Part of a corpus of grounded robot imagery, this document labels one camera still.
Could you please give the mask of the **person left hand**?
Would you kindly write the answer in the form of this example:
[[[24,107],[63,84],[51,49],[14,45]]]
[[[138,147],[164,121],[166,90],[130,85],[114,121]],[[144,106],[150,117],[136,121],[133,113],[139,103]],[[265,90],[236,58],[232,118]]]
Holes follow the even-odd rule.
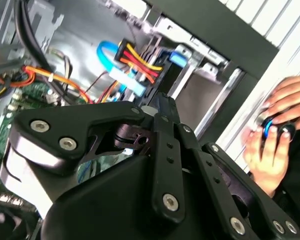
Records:
[[[295,127],[300,130],[300,75],[285,78],[264,102],[268,116],[275,125],[296,120]]]

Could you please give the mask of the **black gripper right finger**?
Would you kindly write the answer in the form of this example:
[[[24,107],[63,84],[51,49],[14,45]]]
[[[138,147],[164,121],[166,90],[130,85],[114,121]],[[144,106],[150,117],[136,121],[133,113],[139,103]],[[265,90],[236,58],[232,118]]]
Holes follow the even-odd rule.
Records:
[[[240,167],[213,142],[200,146],[180,122],[175,100],[167,99],[194,187],[204,187],[204,220],[216,240],[300,240],[300,228]]]

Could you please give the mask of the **person right hand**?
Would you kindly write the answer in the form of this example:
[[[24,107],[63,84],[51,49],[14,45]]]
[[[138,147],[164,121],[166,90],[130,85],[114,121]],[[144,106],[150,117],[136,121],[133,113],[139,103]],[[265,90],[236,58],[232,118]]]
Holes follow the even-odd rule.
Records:
[[[264,144],[262,136],[261,127],[249,134],[243,158],[254,182],[272,198],[288,169],[291,135],[278,136],[278,128],[271,126]]]

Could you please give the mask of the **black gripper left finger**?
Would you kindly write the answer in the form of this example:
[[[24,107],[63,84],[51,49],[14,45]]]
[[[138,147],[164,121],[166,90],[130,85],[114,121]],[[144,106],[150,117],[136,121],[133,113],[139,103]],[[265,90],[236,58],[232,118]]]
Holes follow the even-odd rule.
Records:
[[[184,219],[180,142],[168,115],[130,101],[24,110],[8,137],[8,188],[45,220],[53,204],[124,161],[151,163],[150,206],[167,222]]]

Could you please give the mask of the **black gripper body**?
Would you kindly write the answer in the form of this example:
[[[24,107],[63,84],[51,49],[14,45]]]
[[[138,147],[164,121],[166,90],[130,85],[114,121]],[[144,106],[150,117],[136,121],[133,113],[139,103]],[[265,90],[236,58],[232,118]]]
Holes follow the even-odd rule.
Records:
[[[151,208],[150,161],[142,156],[123,161],[65,192],[48,211],[43,240],[225,240],[212,202],[181,173],[185,218],[168,223]]]

